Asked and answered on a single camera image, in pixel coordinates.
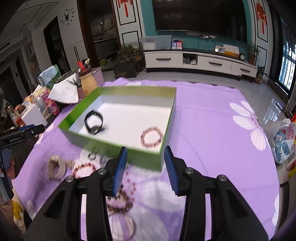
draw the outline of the wall clock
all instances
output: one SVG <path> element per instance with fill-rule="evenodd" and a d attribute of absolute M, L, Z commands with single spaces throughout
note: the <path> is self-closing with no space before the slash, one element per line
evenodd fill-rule
<path fill-rule="evenodd" d="M 61 21 L 61 23 L 63 23 L 63 25 L 70 25 L 70 22 L 72 22 L 72 19 L 74 18 L 74 14 L 75 11 L 73 11 L 73 8 L 70 9 L 66 9 L 64 12 L 64 16 L 62 16 L 63 20 Z"/>

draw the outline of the white drawer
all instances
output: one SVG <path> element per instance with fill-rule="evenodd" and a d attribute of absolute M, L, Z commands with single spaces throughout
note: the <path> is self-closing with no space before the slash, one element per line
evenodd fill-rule
<path fill-rule="evenodd" d="M 209 71 L 231 71 L 231 63 L 231 61 L 220 58 L 211 58 L 205 56 L 198 56 L 197 58 L 197 66 L 203 67 L 205 70 Z"/>
<path fill-rule="evenodd" d="M 256 77 L 257 69 L 247 66 L 245 64 L 240 64 L 236 62 L 232 62 L 231 72 L 238 73 L 240 75 L 244 74 L 251 77 Z"/>
<path fill-rule="evenodd" d="M 182 53 L 145 53 L 146 68 L 183 65 Z"/>

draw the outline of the black tv screen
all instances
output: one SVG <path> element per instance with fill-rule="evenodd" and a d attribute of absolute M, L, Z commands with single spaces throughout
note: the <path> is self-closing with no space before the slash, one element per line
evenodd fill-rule
<path fill-rule="evenodd" d="M 247 41 L 242 0 L 152 0 L 157 31 L 183 30 Z"/>

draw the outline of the red hanging decoration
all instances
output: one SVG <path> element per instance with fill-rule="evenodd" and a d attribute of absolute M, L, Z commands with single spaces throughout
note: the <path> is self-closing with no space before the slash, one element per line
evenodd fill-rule
<path fill-rule="evenodd" d="M 126 17 L 128 18 L 128 9 L 126 6 L 126 2 L 130 2 L 131 5 L 133 5 L 133 0 L 118 0 L 118 7 L 120 7 L 120 5 L 124 3 L 124 8 L 126 10 Z"/>
<path fill-rule="evenodd" d="M 262 20 L 262 33 L 264 34 L 264 21 L 267 26 L 267 18 L 266 18 L 266 13 L 264 11 L 264 8 L 260 5 L 260 3 L 256 3 L 256 15 L 257 15 L 257 20 L 261 19 Z"/>

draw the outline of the air vent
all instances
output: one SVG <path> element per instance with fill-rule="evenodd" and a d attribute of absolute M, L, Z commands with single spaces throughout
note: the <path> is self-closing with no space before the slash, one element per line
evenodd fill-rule
<path fill-rule="evenodd" d="M 0 47 L 0 52 L 5 49 L 8 45 L 10 45 L 10 42 L 4 44 L 2 47 Z"/>

